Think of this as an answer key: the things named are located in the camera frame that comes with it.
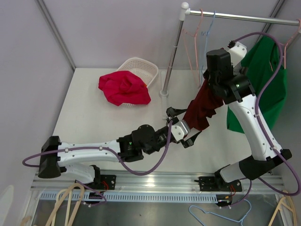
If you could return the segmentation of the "pink t shirt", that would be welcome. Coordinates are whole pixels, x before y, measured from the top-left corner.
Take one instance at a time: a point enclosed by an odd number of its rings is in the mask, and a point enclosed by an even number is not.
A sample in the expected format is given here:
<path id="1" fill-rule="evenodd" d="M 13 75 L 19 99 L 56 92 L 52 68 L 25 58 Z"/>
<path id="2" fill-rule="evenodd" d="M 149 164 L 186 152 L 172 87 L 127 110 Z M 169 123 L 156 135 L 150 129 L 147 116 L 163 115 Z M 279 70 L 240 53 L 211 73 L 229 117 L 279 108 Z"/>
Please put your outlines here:
<path id="1" fill-rule="evenodd" d="M 151 101 L 144 82 L 129 71 L 116 71 L 99 78 L 98 88 L 106 100 L 116 106 L 122 104 L 147 105 Z"/>

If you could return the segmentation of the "maroon t shirt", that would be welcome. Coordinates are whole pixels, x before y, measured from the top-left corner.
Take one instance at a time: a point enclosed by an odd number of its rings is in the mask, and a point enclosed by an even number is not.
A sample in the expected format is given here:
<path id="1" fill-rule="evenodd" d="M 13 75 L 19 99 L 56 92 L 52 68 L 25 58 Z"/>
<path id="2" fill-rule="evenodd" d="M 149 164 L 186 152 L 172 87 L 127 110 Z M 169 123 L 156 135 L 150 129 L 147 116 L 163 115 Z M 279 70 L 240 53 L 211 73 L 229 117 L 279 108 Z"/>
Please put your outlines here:
<path id="1" fill-rule="evenodd" d="M 223 99 L 215 95 L 205 79 L 197 96 L 192 100 L 183 117 L 190 129 L 203 131 L 209 127 L 207 118 L 216 114 L 216 109 L 223 106 Z"/>

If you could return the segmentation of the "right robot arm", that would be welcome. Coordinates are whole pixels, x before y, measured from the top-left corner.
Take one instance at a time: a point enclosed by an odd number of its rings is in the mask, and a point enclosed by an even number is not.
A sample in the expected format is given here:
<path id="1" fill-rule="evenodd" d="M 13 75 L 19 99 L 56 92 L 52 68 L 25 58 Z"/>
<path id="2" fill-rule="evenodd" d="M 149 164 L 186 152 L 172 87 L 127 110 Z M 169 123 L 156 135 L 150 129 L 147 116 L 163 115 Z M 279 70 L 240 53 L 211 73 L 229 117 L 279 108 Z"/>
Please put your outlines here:
<path id="1" fill-rule="evenodd" d="M 210 90 L 220 97 L 238 119 L 251 148 L 251 156 L 215 172 L 214 186 L 226 190 L 231 182 L 247 178 L 254 180 L 292 157 L 274 139 L 261 111 L 249 79 L 233 74 L 230 53 L 224 49 L 206 54 L 205 78 Z"/>

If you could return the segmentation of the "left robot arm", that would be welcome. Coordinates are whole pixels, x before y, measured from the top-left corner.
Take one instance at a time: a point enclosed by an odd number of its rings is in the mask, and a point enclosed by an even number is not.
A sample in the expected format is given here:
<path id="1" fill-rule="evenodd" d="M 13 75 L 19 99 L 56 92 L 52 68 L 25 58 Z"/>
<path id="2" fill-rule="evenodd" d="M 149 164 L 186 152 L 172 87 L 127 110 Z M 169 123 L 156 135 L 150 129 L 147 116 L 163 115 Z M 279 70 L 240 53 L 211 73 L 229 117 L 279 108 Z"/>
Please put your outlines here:
<path id="1" fill-rule="evenodd" d="M 59 136 L 49 137 L 41 148 L 38 177 L 67 176 L 96 189 L 101 184 L 100 169 L 95 165 L 85 165 L 87 162 L 120 162 L 125 165 L 140 161 L 144 154 L 158 152 L 170 143 L 180 143 L 184 148 L 193 146 L 199 133 L 185 139 L 190 129 L 185 120 L 177 117 L 185 110 L 170 107 L 166 112 L 166 126 L 159 130 L 144 124 L 129 135 L 103 143 L 74 144 L 62 142 Z"/>

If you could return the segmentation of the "blue wire hanger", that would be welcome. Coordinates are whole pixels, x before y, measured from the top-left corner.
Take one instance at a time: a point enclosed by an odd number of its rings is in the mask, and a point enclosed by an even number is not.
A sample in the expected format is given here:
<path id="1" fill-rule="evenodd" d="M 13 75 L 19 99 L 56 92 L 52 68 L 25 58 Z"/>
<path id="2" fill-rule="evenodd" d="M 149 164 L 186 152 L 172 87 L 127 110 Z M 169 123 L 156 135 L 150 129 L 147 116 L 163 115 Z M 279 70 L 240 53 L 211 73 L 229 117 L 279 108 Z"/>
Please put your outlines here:
<path id="1" fill-rule="evenodd" d="M 209 35 L 210 35 L 210 31 L 212 29 L 212 26 L 213 26 L 213 23 L 214 23 L 214 20 L 215 20 L 215 15 L 216 15 L 216 10 L 214 11 L 214 14 L 213 14 L 213 19 L 209 25 L 209 28 L 207 29 L 207 31 L 204 31 L 204 32 L 201 32 L 201 35 L 205 37 L 205 42 L 204 42 L 204 46 L 203 46 L 203 50 L 202 50 L 202 57 L 201 57 L 201 68 L 199 70 L 199 73 L 200 73 L 200 82 L 199 82 L 199 88 L 201 88 L 202 84 L 203 84 L 203 74 L 205 72 L 205 57 L 206 57 L 206 50 L 207 50 L 207 45 L 208 45 L 208 38 L 209 38 Z"/>

